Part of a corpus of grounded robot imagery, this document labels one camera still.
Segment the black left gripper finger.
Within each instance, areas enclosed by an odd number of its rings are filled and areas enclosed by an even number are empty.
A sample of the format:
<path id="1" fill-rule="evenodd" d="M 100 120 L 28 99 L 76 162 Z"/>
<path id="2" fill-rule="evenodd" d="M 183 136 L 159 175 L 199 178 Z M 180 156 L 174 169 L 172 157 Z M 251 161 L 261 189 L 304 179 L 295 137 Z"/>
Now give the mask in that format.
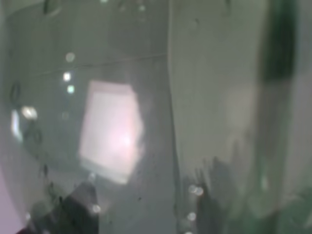
<path id="1" fill-rule="evenodd" d="M 28 234 L 97 234 L 99 214 L 93 211 L 98 199 L 90 182 L 83 182 L 68 196 L 58 197 L 58 203 L 49 213 L 26 226 Z"/>

